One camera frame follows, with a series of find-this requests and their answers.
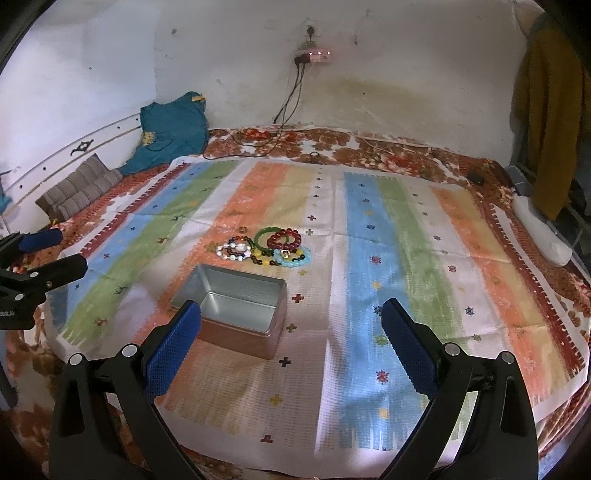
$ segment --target yellow cloth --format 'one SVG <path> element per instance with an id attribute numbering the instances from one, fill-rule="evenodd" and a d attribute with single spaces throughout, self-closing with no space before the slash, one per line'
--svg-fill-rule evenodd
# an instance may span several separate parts
<path id="1" fill-rule="evenodd" d="M 554 220 L 569 201 L 577 144 L 591 119 L 591 79 L 560 27 L 533 32 L 515 83 L 514 114 L 528 124 L 528 167 L 537 173 L 532 201 Z"/>

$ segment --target white wall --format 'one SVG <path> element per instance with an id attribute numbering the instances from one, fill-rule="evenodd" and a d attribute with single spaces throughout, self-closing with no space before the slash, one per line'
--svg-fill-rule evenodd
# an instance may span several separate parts
<path id="1" fill-rule="evenodd" d="M 155 99 L 158 9 L 136 0 L 58 0 L 0 74 L 5 188 L 46 157 Z"/>
<path id="2" fill-rule="evenodd" d="M 270 123 L 307 17 L 335 61 L 308 69 L 293 121 L 508 163 L 525 50 L 511 0 L 57 0 L 0 75 L 3 185 L 188 90 L 206 95 L 213 127 Z"/>
<path id="3" fill-rule="evenodd" d="M 525 51 L 510 0 L 177 0 L 158 24 L 158 100 L 194 89 L 214 127 L 268 124 L 307 17 L 335 61 L 307 71 L 293 120 L 509 163 Z"/>

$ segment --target green stripe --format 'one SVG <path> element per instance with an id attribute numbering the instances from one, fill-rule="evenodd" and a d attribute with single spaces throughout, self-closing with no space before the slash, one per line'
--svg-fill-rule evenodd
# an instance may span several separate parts
<path id="1" fill-rule="evenodd" d="M 197 176 L 181 190 L 141 234 L 131 241 L 125 253 L 92 286 L 84 299 L 78 304 L 62 333 L 72 345 L 81 342 L 93 342 L 102 336 L 105 325 L 95 324 L 97 319 L 111 320 L 125 297 L 114 292 L 119 287 L 129 287 L 139 277 L 140 272 L 150 261 L 159 256 L 167 244 L 180 232 L 187 219 L 212 194 L 220 182 L 239 162 L 223 161 L 214 163 L 205 172 Z M 175 222 L 172 216 L 179 216 Z M 158 243 L 161 238 L 168 240 Z"/>
<path id="2" fill-rule="evenodd" d="M 439 258 L 421 228 L 406 189 L 394 178 L 378 177 L 384 208 L 396 225 L 408 301 L 414 319 L 429 325 L 442 341 L 461 341 L 462 317 L 454 302 L 452 286 L 442 273 Z"/>

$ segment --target wall stain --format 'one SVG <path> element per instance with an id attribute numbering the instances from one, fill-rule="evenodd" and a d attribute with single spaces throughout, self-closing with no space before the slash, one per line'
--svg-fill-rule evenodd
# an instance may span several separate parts
<path id="1" fill-rule="evenodd" d="M 298 120 L 319 117 L 343 128 L 419 137 L 450 128 L 427 95 L 371 80 L 317 77 L 304 85 L 300 105 L 301 111 L 295 114 Z"/>

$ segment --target bracelet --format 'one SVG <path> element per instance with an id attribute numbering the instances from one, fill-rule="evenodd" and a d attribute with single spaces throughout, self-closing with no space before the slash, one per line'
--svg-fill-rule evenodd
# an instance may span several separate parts
<path id="1" fill-rule="evenodd" d="M 290 259 L 290 253 L 296 254 L 297 257 Z M 282 267 L 303 267 L 304 265 L 310 263 L 310 260 L 312 260 L 312 252 L 310 252 L 310 249 L 306 247 L 293 249 L 291 252 L 286 249 L 275 249 L 273 251 L 273 260 Z"/>
<path id="2" fill-rule="evenodd" d="M 268 226 L 262 230 L 259 230 L 256 233 L 254 240 L 252 241 L 252 246 L 255 248 L 258 248 L 259 251 L 261 251 L 261 252 L 267 252 L 272 255 L 273 249 L 269 249 L 269 248 L 265 248 L 265 247 L 260 246 L 258 240 L 261 237 L 261 235 L 265 235 L 265 233 L 277 233 L 277 232 L 281 232 L 281 228 L 276 227 L 276 226 Z"/>
<path id="3" fill-rule="evenodd" d="M 223 245 L 218 245 L 216 255 L 222 257 L 223 260 L 238 260 L 243 261 L 245 258 L 251 257 L 251 243 L 252 240 L 247 236 L 233 236 Z"/>
<path id="4" fill-rule="evenodd" d="M 279 239 L 281 237 L 287 238 L 293 237 L 293 242 L 281 243 Z M 301 245 L 301 235 L 297 230 L 288 228 L 287 230 L 281 229 L 277 233 L 271 235 L 267 240 L 267 246 L 273 250 L 289 250 L 290 252 Z"/>
<path id="5" fill-rule="evenodd" d="M 260 251 L 258 249 L 254 249 L 251 252 L 251 260 L 252 263 L 255 265 L 279 265 L 279 263 L 275 262 L 274 260 L 267 260 L 266 258 L 261 257 L 272 257 L 273 253 L 270 250 Z"/>

